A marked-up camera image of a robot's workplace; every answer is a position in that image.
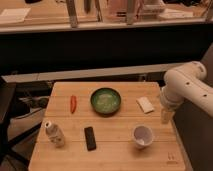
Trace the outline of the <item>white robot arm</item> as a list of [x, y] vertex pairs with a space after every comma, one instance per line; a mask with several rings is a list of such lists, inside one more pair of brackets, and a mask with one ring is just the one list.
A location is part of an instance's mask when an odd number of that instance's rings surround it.
[[165, 73], [165, 86], [159, 95], [163, 124], [170, 122], [185, 99], [213, 117], [213, 88], [203, 82], [206, 76], [207, 70], [199, 61], [185, 63]]

